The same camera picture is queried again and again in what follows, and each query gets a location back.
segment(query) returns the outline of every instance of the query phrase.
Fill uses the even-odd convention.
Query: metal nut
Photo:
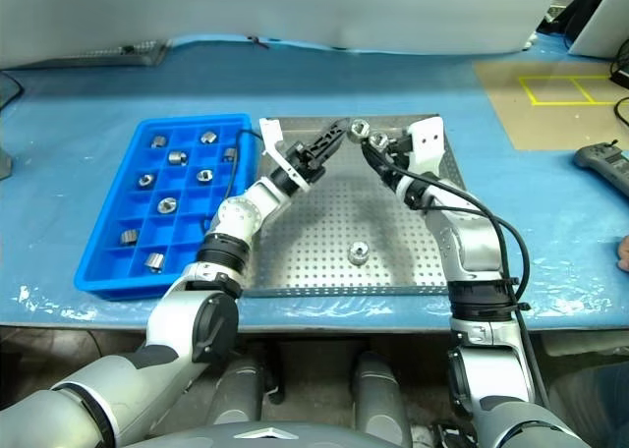
[[[138,179],[138,186],[140,186],[141,188],[148,188],[150,185],[153,184],[153,181],[155,181],[155,176],[147,173],[140,176],[140,178]]]
[[[120,245],[135,245],[138,242],[138,229],[125,230],[120,234]]]
[[[177,208],[177,199],[174,197],[165,197],[157,205],[157,211],[160,214],[170,214]]]
[[[151,253],[144,262],[144,265],[153,273],[161,273],[164,267],[164,255],[161,253]]]
[[[151,148],[161,148],[162,146],[166,146],[166,137],[165,136],[155,136],[150,143]]]
[[[223,154],[223,161],[234,161],[236,158],[236,148],[227,148]]]
[[[370,135],[370,145],[382,153],[389,145],[389,137],[386,134],[375,132]]]
[[[185,165],[188,163],[188,154],[185,151],[173,150],[168,153],[168,163],[171,165]]]
[[[354,119],[350,126],[348,138],[353,143],[360,143],[370,136],[370,123],[365,119]]]
[[[201,143],[214,143],[218,136],[213,131],[207,131],[205,134],[200,136]]]
[[[370,257],[370,248],[365,242],[354,242],[350,246],[347,257],[353,265],[362,266]]]
[[[214,174],[212,173],[212,170],[200,170],[197,173],[197,180],[200,183],[209,183],[210,181],[212,181],[213,177]]]

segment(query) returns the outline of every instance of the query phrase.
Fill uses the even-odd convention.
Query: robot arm
[[[481,214],[443,209],[480,212],[466,200],[472,196],[457,195],[455,185],[438,177],[444,153],[441,118],[416,122],[397,140],[369,134],[365,121],[358,122],[363,124],[354,122],[351,138],[361,143],[383,183],[407,206],[424,211],[439,244],[455,341],[449,352],[452,402],[457,412],[471,418],[479,446],[587,446],[535,403],[520,325],[513,317],[517,303],[509,288],[515,281],[504,276],[494,225]]]
[[[277,121],[260,121],[279,167],[219,207],[197,254],[151,313],[145,345],[111,355],[0,412],[2,445],[114,448],[140,441],[207,368],[227,357],[238,331],[236,301],[253,236],[307,191],[340,146],[345,121],[310,145],[277,152]]]

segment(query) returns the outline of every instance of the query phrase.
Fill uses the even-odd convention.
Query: blue plastic tray
[[[184,267],[195,261],[202,240],[204,219],[211,219],[224,199],[233,163],[224,159],[227,148],[236,147],[238,165],[231,195],[241,194],[255,179],[257,139],[242,133],[251,121],[244,114],[153,119],[138,125],[116,178],[103,204],[75,275],[75,286],[109,299],[135,299],[163,294]],[[201,143],[207,131],[216,133],[214,143]],[[151,147],[155,136],[164,136],[163,147]],[[185,151],[185,166],[171,165],[168,153]],[[213,179],[203,185],[197,172],[211,169]],[[138,179],[154,175],[148,188]],[[170,214],[157,211],[165,197],[177,199]],[[122,246],[121,234],[139,230],[134,246]],[[152,253],[165,256],[161,273],[144,262]]]

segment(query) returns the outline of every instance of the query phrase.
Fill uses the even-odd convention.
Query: blue table surface
[[[2,112],[1,141],[15,162],[0,183],[0,323],[144,327],[156,300],[107,302],[72,282],[144,119],[437,112],[468,189],[529,245],[530,327],[629,325],[629,274],[615,265],[615,248],[629,234],[629,201],[576,169],[570,151],[515,150],[474,73],[481,59],[574,58],[548,36],[528,52],[490,57],[213,42],[174,48],[157,68],[11,72],[26,93]],[[512,249],[514,273],[519,260]],[[243,298],[239,307],[243,331],[445,329],[449,315],[440,296]]]

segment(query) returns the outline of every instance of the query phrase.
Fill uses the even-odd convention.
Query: aluminum breadboard
[[[397,137],[426,115],[365,117],[372,129]],[[280,118],[285,145],[315,139],[336,118]],[[275,166],[268,158],[259,172]],[[249,296],[356,296],[447,293],[439,250],[420,212],[402,204],[367,164],[359,145],[344,141],[325,175],[261,231],[250,272]],[[464,187],[446,139],[440,176]],[[348,259],[365,242],[363,266]]]

